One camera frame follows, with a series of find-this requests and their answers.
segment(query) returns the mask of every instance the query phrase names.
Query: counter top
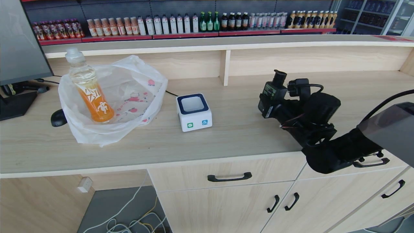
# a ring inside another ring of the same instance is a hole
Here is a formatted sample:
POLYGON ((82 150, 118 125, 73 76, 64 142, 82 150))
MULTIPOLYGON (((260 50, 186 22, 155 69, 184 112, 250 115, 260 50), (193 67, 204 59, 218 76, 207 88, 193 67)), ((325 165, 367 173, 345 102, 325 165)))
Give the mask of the counter top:
MULTIPOLYGON (((338 130, 336 136, 354 128, 387 97, 414 88, 413 77, 399 71, 296 73, 288 74, 287 80, 303 77, 324 85, 324 92, 341 100, 342 106, 331 120, 338 130)), ((218 78, 170 80, 168 91, 205 95, 212 109, 213 127, 183 133, 175 97, 165 93, 161 111, 150 124, 103 148, 78 144, 67 124, 51 126, 51 114, 61 108, 54 86, 38 95, 25 116, 0 122, 1 177, 136 170, 175 162, 299 151, 290 134, 281 130, 275 119, 263 119, 257 108, 259 94, 271 79, 272 75, 230 77, 227 87, 218 78)))
POLYGON ((47 58, 64 58, 66 48, 77 47, 85 56, 217 51, 230 49, 268 49, 314 46, 401 46, 414 47, 408 41, 389 41, 370 35, 278 35, 238 36, 146 41, 108 41, 43 46, 47 58))

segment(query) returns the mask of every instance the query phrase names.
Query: black computer mouse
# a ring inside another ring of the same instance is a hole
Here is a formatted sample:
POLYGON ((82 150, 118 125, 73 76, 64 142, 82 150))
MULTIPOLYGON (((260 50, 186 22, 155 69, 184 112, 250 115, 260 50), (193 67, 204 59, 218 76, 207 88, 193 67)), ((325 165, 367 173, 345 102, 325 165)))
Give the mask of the black computer mouse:
POLYGON ((52 114, 51 123, 53 127, 59 127, 67 123, 63 109, 59 109, 52 114))

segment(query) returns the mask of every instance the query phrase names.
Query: white plastic bag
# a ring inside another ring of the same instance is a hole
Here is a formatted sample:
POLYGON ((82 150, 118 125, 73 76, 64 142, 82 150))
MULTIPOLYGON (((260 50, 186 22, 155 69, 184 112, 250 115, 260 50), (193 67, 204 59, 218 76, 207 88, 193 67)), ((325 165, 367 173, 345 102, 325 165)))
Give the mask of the white plastic bag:
POLYGON ((101 147, 121 140, 135 127, 151 122, 162 105, 168 80, 132 55, 111 65, 92 66, 108 104, 116 113, 111 124, 97 124, 75 85, 64 75, 59 98, 67 123, 78 143, 101 147))

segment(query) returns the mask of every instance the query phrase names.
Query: drawer handle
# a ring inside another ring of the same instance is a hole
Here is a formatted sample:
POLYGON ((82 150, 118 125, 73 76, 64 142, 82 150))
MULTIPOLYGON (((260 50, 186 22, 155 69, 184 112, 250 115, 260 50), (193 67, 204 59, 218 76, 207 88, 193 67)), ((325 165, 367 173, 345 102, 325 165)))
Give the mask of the drawer handle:
POLYGON ((251 172, 245 172, 244 176, 241 178, 235 178, 235 179, 222 179, 219 180, 216 178, 215 175, 208 175, 207 176, 207 180, 211 181, 211 182, 225 182, 225 181, 237 181, 237 180, 247 180, 250 179, 252 177, 252 173, 251 172))
POLYGON ((296 202, 299 200, 299 193, 295 192, 293 195, 295 196, 295 201, 293 202, 293 204, 290 207, 285 206, 286 211, 291 210, 293 208, 293 206, 296 204, 296 202))
POLYGON ((400 184, 400 187, 398 187, 398 189, 397 189, 397 190, 395 190, 395 191, 394 191, 393 193, 391 193, 390 195, 387 195, 387 194, 382 194, 382 195, 381 195, 381 197, 382 197, 382 198, 388 198, 388 197, 390 197, 390 196, 394 195, 394 193, 396 193, 398 190, 400 190, 400 189, 404 186, 405 181, 404 181, 404 180, 400 180, 398 183, 400 184))
POLYGON ((276 207, 276 205, 277 205, 277 203, 279 203, 279 196, 278 195, 275 195, 274 196, 274 199, 276 200, 275 202, 274 202, 274 205, 273 205, 273 207, 272 208, 267 208, 267 212, 268 213, 272 213, 273 212, 273 210, 274 210, 274 208, 276 207))
POLYGON ((389 159, 387 159, 387 158, 383 158, 383 159, 381 159, 382 160, 382 163, 377 163, 377 164, 367 164, 367 165, 363 165, 363 164, 361 164, 360 162, 357 162, 357 161, 354 161, 354 162, 352 162, 352 165, 354 166, 354 167, 375 167, 375 166, 381 166, 381 165, 385 165, 385 164, 387 164, 390 160, 389 159))

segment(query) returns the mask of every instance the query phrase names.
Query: orange drink bottle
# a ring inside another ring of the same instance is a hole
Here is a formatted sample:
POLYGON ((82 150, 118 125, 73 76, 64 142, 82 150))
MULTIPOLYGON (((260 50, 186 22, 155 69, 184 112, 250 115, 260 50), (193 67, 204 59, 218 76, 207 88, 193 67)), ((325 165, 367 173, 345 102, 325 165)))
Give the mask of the orange drink bottle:
POLYGON ((105 99, 95 70, 86 64, 83 53, 77 48, 66 49, 65 56, 70 63, 69 77, 88 107, 92 120, 103 124, 109 123, 115 112, 105 99))

